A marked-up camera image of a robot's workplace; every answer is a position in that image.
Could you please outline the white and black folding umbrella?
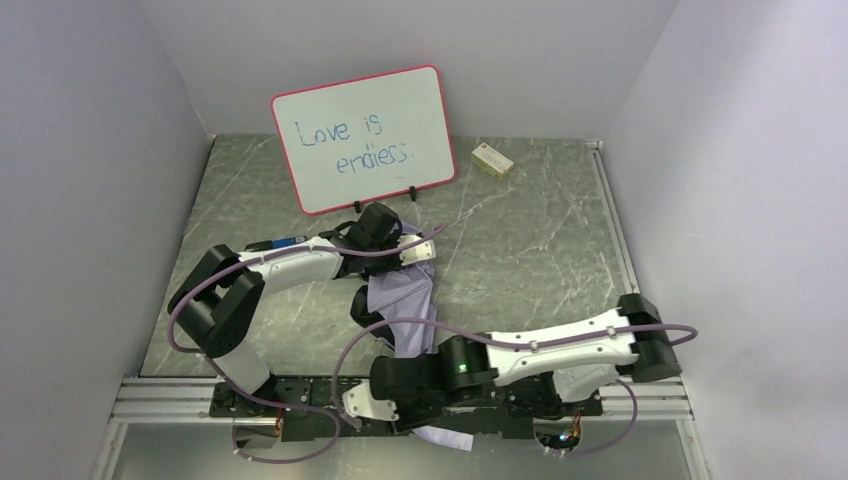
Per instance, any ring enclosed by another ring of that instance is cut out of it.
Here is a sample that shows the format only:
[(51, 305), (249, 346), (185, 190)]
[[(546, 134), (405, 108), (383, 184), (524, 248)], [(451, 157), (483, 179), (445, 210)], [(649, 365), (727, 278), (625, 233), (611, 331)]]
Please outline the white and black folding umbrella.
[[(434, 275), (433, 262), (425, 261), (369, 277), (367, 285), (360, 289), (365, 295), (365, 305), (352, 308), (351, 317), (362, 327), (383, 319), (434, 320), (437, 316), (432, 302)], [(389, 346), (396, 357), (413, 358), (432, 351), (435, 329), (415, 323), (393, 324), (372, 334)]]

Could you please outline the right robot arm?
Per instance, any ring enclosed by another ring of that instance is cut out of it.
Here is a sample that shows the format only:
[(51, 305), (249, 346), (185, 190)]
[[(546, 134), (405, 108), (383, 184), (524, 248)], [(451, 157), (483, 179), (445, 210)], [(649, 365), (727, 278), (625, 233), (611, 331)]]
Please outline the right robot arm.
[(399, 430), (433, 423), (449, 408), (503, 396), (508, 408), (561, 418), (571, 405), (628, 376), (649, 383), (682, 368), (656, 307), (639, 293), (589, 319), (525, 332), (454, 335), (432, 353), (381, 356), (369, 377), (344, 396), (355, 417)]

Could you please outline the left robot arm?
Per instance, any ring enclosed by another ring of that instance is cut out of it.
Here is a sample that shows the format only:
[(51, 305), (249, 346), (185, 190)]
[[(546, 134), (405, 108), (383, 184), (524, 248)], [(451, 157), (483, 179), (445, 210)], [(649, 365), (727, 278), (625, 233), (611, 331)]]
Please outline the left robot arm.
[(285, 290), (351, 275), (397, 270), (402, 222), (385, 205), (303, 242), (261, 242), (236, 252), (210, 248), (171, 298), (169, 327), (180, 328), (242, 391), (277, 398), (276, 377), (246, 339), (261, 300)]

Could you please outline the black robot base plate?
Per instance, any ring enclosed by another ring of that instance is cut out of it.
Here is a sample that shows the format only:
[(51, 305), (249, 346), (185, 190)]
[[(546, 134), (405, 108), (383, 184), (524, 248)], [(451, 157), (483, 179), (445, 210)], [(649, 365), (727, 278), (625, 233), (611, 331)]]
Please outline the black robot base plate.
[[(282, 420), (278, 438), (283, 442), (330, 438), (334, 421), (317, 412), (304, 411), (304, 406), (333, 407), (328, 376), (279, 376), (275, 401), (293, 404), (293, 409), (279, 409), (243, 398), (229, 385), (215, 385), (208, 415), (215, 419), (236, 419), (245, 425), (251, 419)], [(575, 417), (599, 417), (603, 413), (597, 390), (585, 400), (567, 403), (557, 394), (550, 373), (531, 376), (507, 387), (498, 387), (484, 398), (466, 405), (449, 407), (437, 414), (427, 413), (433, 427), (477, 435), (498, 434), (503, 439), (533, 439), (536, 422), (554, 421), (570, 424)]]

